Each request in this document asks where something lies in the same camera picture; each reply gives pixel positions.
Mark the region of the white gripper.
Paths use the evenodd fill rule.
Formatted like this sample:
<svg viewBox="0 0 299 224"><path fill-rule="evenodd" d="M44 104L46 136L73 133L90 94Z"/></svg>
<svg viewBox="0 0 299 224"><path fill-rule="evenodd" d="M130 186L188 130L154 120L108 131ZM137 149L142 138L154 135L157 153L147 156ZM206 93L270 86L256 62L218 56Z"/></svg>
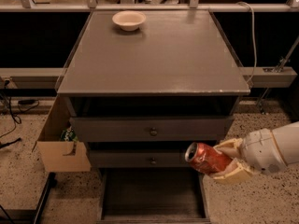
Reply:
<svg viewBox="0 0 299 224"><path fill-rule="evenodd" d="M224 171L210 175L219 184L239 184L260 172L263 175L271 175L287 168L274 135L268 129L251 132L244 139L226 140L214 148L233 159Z"/></svg>

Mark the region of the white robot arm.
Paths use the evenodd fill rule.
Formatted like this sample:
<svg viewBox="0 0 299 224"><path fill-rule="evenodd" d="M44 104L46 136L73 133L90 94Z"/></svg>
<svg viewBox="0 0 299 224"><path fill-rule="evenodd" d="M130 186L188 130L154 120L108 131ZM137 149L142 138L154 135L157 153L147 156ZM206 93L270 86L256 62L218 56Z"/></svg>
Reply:
<svg viewBox="0 0 299 224"><path fill-rule="evenodd" d="M254 131L244 138L221 142L214 148L232 159L224 171L210 175L217 183L237 184L258 174L282 172L299 162L299 122Z"/></svg>

